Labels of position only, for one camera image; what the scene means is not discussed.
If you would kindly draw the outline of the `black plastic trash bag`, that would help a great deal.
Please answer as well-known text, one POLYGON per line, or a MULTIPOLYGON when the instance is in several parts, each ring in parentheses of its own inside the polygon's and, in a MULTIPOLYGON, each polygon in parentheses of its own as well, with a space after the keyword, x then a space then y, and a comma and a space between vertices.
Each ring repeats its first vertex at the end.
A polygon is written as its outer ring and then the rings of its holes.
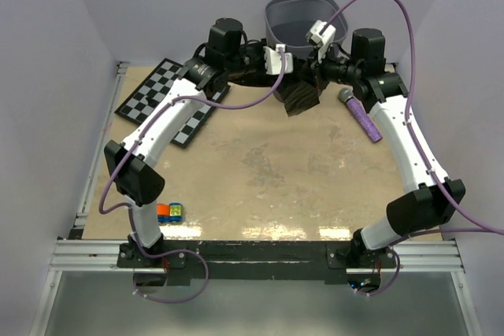
MULTIPOLYGON (((274 97, 283 103, 288 116, 297 116, 320 103, 319 97, 327 88, 314 88, 307 82, 307 60, 294 58, 294 71, 285 74, 274 91, 274 97)), ((272 87, 276 76, 267 75, 265 70, 232 74, 228 81, 245 87, 272 87)))

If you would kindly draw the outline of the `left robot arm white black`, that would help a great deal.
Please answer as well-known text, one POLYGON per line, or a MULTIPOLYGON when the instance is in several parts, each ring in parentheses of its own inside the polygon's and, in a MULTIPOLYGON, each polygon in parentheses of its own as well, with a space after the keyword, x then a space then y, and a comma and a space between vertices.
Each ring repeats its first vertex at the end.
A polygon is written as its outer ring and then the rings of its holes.
POLYGON ((109 181, 123 195, 138 245, 136 259, 146 267, 163 257, 159 242, 157 199, 165 186, 155 167, 162 152, 183 125, 228 81, 246 74, 265 72, 265 39, 249 40, 241 22, 220 18, 176 74, 168 93, 153 112, 122 142, 109 141, 104 149, 109 181))

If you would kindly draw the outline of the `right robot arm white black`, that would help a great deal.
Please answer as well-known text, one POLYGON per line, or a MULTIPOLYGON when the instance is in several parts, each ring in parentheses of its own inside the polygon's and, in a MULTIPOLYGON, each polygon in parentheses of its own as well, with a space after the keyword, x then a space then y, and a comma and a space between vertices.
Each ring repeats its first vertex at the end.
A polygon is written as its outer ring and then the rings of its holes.
POLYGON ((465 185, 451 179, 430 150, 413 110, 406 106, 408 91, 402 77, 386 71, 382 32, 356 30, 349 57, 333 53, 334 35, 335 28, 324 22, 316 22, 307 32, 307 42, 314 48, 311 68, 318 79, 352 88, 387 140, 404 190, 387 205, 382 219, 353 234, 345 261, 351 267, 367 268, 400 238, 447 223, 455 208, 446 196, 461 202, 465 185))

